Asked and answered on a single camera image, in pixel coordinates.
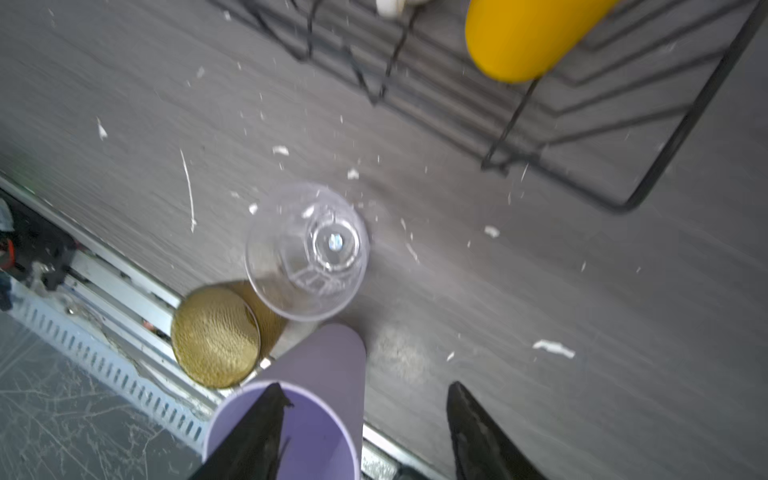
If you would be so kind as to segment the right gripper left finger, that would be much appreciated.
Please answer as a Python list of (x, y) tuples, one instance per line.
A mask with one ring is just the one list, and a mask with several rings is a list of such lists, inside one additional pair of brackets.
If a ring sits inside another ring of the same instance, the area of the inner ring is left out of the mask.
[(276, 479), (285, 410), (292, 407), (280, 384), (269, 384), (191, 479)]

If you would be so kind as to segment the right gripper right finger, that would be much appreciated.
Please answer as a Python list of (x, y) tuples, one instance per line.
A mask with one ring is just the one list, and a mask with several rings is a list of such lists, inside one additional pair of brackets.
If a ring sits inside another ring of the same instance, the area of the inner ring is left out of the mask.
[(546, 479), (459, 381), (448, 388), (446, 413), (457, 479)]

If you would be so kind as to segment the purple plastic cup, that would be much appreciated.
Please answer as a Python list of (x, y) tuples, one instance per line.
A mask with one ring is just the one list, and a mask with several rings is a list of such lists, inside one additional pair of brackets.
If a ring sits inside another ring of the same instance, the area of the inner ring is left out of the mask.
[(359, 479), (367, 353), (360, 335), (343, 324), (318, 328), (235, 389), (215, 410), (203, 442), (207, 460), (242, 417), (278, 382), (293, 404), (280, 443), (287, 449), (279, 479)]

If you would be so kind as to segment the yellow mug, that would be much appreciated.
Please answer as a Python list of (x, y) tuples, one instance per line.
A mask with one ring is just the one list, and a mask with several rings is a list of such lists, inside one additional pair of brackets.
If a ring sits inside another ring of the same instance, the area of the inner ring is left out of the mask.
[(615, 5), (614, 0), (472, 0), (465, 23), (467, 50), (493, 80), (533, 80), (556, 65)]

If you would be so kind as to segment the red inside white mug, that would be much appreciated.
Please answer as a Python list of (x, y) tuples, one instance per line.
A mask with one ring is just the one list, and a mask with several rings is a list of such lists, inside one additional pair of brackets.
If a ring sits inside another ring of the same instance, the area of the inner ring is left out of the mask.
[(384, 19), (397, 19), (409, 7), (421, 6), (430, 0), (376, 0), (376, 13)]

